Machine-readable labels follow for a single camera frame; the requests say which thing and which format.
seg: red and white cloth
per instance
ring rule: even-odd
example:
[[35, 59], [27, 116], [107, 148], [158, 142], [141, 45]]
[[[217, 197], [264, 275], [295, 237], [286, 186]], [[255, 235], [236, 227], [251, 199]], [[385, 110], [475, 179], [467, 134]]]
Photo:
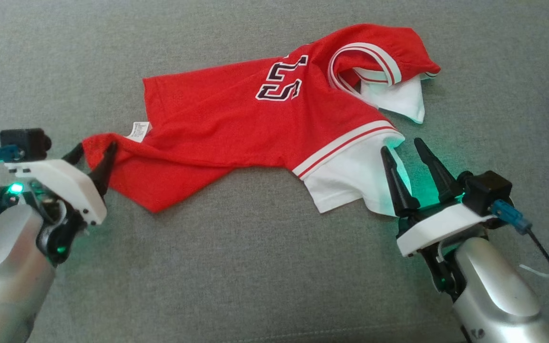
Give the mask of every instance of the red and white cloth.
[[364, 198], [394, 215], [380, 148], [404, 137], [377, 108], [420, 123], [420, 80], [439, 71], [412, 29], [358, 24], [285, 57], [146, 78], [144, 140], [100, 134], [83, 147], [94, 167], [116, 140], [111, 187], [153, 212], [267, 166], [303, 180], [320, 212]]

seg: care label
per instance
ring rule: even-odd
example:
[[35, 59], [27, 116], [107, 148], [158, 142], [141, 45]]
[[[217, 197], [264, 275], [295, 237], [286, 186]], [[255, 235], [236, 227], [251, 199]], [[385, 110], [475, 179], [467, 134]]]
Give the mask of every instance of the care label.
[[135, 121], [132, 124], [131, 134], [126, 136], [126, 138], [141, 143], [150, 130], [152, 130], [152, 124], [149, 121]]

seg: gray fabric surface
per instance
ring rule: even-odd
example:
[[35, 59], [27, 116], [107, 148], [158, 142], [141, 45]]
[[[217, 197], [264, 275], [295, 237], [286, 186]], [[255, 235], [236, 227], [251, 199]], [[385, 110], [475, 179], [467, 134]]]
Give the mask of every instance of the gray fabric surface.
[[[0, 130], [42, 127], [61, 156], [144, 119], [144, 77], [281, 56], [357, 22], [416, 29], [442, 72], [425, 124], [392, 120], [455, 174], [510, 178], [549, 250], [549, 0], [0, 0]], [[398, 152], [435, 200], [412, 144]], [[399, 255], [395, 220], [361, 201], [320, 215], [285, 170], [235, 171], [158, 215], [115, 192], [107, 203], [31, 343], [462, 341], [424, 262]], [[527, 237], [492, 237], [546, 268]], [[549, 319], [549, 283], [522, 273]]]

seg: white zip tie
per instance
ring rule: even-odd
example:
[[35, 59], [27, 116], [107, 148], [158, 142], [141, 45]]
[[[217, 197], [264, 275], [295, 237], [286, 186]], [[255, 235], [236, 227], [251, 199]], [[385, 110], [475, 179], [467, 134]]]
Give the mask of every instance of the white zip tie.
[[533, 274], [535, 274], [535, 275], [537, 275], [537, 276], [541, 276], [542, 278], [547, 278], [547, 279], [549, 279], [549, 274], [542, 273], [542, 272], [538, 272], [538, 271], [534, 270], [534, 269], [531, 268], [531, 267], [527, 267], [527, 266], [524, 265], [524, 264], [521, 264], [520, 267], [521, 267], [522, 269], [526, 269], [527, 271], [529, 271], [529, 272], [531, 272], [531, 273], [533, 273]]

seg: white fabric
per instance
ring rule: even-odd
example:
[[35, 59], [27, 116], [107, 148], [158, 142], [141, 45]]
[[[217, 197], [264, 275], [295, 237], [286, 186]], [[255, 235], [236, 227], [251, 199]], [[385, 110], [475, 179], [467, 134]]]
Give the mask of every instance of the white fabric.
[[394, 111], [412, 119], [415, 123], [421, 124], [425, 118], [420, 75], [394, 85], [367, 82], [362, 79], [361, 96], [372, 106]]
[[364, 198], [372, 212], [395, 216], [384, 173], [381, 148], [388, 146], [398, 172], [410, 191], [406, 169], [393, 150], [404, 141], [398, 132], [384, 132], [350, 146], [324, 163], [305, 179], [305, 185], [320, 213]]

